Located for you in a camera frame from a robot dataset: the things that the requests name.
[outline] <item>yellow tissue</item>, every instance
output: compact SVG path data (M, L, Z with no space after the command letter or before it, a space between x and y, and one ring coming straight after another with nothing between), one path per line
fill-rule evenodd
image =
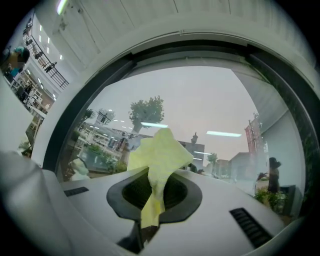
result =
M141 228L159 225L159 215L165 211L164 189L169 176L193 161L190 154L169 128L162 128L153 138L143 138L131 152L127 170L149 167L148 180L152 193L141 211Z

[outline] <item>ceiling light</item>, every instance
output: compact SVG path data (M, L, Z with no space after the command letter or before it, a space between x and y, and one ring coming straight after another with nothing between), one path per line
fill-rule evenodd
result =
M205 153L205 152L199 152L199 151L194 151L194 153L204 154L204 155L212 155L211 153Z
M67 3L67 0L60 0L58 7L56 9L56 12L58 13L58 15L60 15L62 13L66 3Z
M151 126L151 127L159 127L159 128L167 128L168 125L161 123L152 123L152 122L141 122L143 126Z
M239 133L230 133L230 132L221 132L221 131L212 131L208 130L206 134L209 135L217 135L217 136L227 136L227 137L240 137L241 134Z

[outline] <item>railing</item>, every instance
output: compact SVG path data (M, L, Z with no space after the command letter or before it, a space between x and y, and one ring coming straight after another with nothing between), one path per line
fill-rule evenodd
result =
M35 60L41 65L44 71L62 90L64 90L69 85L68 81L59 73L59 71L55 67L51 68L53 63L50 62L48 57L41 50L37 41L32 36L34 15L35 14L33 14L32 19L25 26L25 30L23 32L23 41L27 49L30 51L30 54L33 55Z

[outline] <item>air vent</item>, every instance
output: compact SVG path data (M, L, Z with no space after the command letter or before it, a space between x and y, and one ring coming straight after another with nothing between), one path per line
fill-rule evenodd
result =
M254 248L268 242L272 236L244 209L237 208L230 211L235 221L248 237Z
M87 192L89 189L87 189L85 186L77 187L74 189L65 190L64 193L67 197L71 197L77 194L81 194L83 192Z

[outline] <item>fluorescent light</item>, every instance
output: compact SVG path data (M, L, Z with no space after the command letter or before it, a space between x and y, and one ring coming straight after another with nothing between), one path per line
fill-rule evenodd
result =
M152 122L141 122L143 126L151 126L151 127L159 127L159 128L167 128L168 125L161 123L152 123Z
M67 0L60 0L58 7L56 9L56 12L58 13L58 15L60 15L62 13L66 3L67 3Z
M199 152L199 151L194 151L194 153L204 154L204 155L212 155L211 153L205 153L205 152Z
M208 130L206 134L209 135L217 135L217 136L227 136L227 137L240 137L241 134L239 133L230 133L230 132L221 132L221 131L212 131Z

